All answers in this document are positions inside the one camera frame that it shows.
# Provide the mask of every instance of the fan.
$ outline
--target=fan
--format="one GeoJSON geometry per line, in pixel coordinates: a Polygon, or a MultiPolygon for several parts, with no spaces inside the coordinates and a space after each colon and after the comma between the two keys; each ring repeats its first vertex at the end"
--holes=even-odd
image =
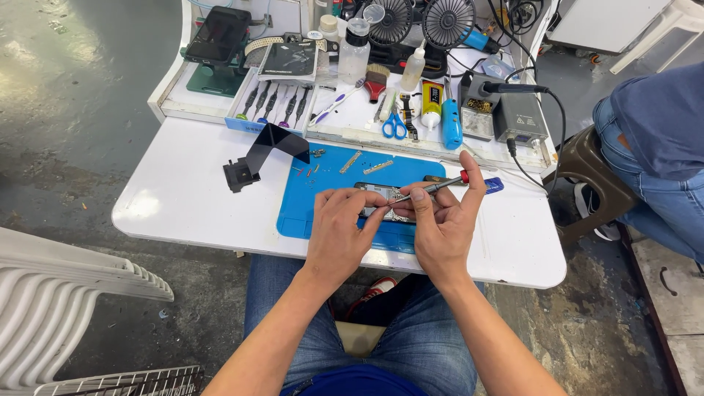
{"type": "Polygon", "coordinates": [[[465,28],[474,29],[473,0],[431,0],[421,22],[425,39],[435,48],[452,49],[466,39],[465,28]]]}
{"type": "Polygon", "coordinates": [[[367,0],[363,8],[373,4],[384,7],[384,18],[369,29],[369,41],[381,47],[401,42],[413,22],[413,5],[410,0],[367,0]]]}

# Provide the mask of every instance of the notebook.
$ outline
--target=notebook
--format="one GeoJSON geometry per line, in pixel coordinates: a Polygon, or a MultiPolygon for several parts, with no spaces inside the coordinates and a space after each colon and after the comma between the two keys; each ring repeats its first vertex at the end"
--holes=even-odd
{"type": "Polygon", "coordinates": [[[315,81],[318,48],[315,42],[272,43],[257,72],[258,79],[315,81]]]}

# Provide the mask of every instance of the scissors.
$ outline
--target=scissors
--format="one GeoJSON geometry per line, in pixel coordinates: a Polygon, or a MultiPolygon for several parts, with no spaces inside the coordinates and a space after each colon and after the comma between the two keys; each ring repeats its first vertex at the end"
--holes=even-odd
{"type": "Polygon", "coordinates": [[[391,110],[391,114],[389,114],[389,119],[382,124],[382,133],[385,137],[395,137],[398,140],[405,139],[408,134],[408,129],[398,116],[395,105],[391,110]]]}

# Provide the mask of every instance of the blue silicone mat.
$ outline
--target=blue silicone mat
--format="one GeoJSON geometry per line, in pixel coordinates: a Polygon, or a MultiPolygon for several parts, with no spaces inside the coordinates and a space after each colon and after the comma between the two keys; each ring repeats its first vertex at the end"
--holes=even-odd
{"type": "MultiPolygon", "coordinates": [[[[284,199],[281,203],[276,228],[286,237],[309,239],[313,227],[313,204],[318,192],[329,188],[354,187],[356,182],[368,182],[402,187],[412,182],[423,180],[426,175],[445,177],[445,168],[438,162],[411,159],[402,156],[362,151],[345,173],[340,169],[357,152],[356,149],[310,144],[310,150],[325,149],[320,158],[310,155],[310,165],[294,159],[292,167],[303,169],[299,172],[293,168],[286,182],[284,199]],[[391,159],[394,163],[386,168],[365,175],[362,171],[391,159]],[[317,172],[308,170],[320,165],[317,172]]],[[[360,218],[358,227],[362,228],[365,219],[360,218]]],[[[415,253],[413,239],[415,225],[384,221],[374,236],[372,246],[377,249],[396,252],[415,253]]]]}

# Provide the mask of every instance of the sneaker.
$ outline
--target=sneaker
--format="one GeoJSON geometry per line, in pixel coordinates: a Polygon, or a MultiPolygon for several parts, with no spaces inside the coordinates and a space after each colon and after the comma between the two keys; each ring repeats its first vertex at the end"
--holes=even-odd
{"type": "Polygon", "coordinates": [[[369,301],[374,296],[378,296],[382,293],[388,292],[394,286],[396,286],[396,279],[390,278],[389,276],[386,276],[374,282],[374,285],[371,285],[367,289],[362,298],[358,299],[357,301],[355,301],[354,304],[352,304],[350,309],[347,311],[347,315],[345,315],[345,321],[349,321],[350,315],[359,304],[369,301]]]}
{"type": "MultiPolygon", "coordinates": [[[[599,210],[599,194],[597,194],[590,185],[583,182],[577,183],[574,186],[574,202],[582,218],[595,214],[596,211],[599,210]]],[[[596,228],[594,232],[600,238],[608,241],[621,239],[621,234],[618,231],[618,226],[615,221],[611,221],[596,228]]]]}

